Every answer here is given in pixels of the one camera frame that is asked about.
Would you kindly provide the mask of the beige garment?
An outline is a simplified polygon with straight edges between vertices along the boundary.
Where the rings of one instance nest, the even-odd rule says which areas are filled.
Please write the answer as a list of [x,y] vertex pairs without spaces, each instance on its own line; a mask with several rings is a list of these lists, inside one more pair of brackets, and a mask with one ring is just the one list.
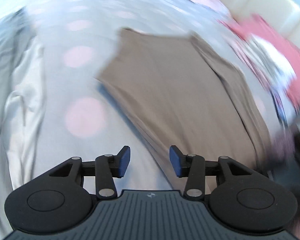
[[227,155],[249,168],[263,163],[270,134],[242,71],[199,35],[120,31],[116,55],[98,80],[145,141],[175,190],[169,149],[206,160]]

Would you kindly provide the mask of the white folded clothes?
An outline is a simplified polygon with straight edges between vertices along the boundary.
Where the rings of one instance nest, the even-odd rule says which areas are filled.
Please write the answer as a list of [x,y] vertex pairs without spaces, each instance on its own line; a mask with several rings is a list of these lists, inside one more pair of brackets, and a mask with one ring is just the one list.
[[232,41],[230,46],[265,89],[286,92],[296,79],[290,62],[270,42],[251,35],[247,41]]

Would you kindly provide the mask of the grey white garment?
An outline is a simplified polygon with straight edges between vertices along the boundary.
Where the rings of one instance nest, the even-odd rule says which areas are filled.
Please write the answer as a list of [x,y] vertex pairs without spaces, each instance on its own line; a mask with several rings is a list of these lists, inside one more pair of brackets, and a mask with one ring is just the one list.
[[7,196],[31,180],[45,113],[44,48],[20,9],[0,19],[0,239]]

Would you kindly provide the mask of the grey pink-dotted bed cover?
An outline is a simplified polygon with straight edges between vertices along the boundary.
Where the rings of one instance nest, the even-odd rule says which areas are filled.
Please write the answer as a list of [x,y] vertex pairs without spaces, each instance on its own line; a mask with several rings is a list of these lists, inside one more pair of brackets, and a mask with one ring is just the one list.
[[0,19],[25,9],[44,48],[46,103],[32,178],[79,155],[94,160],[122,146],[131,161],[118,189],[141,190],[130,211],[158,201],[156,191],[170,184],[142,136],[97,80],[116,53],[120,29],[143,34],[185,36],[196,32],[224,58],[241,68],[269,134],[281,130],[271,96],[242,65],[220,24],[231,20],[189,0],[4,0]]

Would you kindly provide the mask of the cream padded headboard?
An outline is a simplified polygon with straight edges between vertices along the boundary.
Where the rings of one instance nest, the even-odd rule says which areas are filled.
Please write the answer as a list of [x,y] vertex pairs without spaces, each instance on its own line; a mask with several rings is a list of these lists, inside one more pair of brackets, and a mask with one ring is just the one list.
[[220,0],[237,21],[260,15],[278,33],[300,48],[300,6],[293,0]]

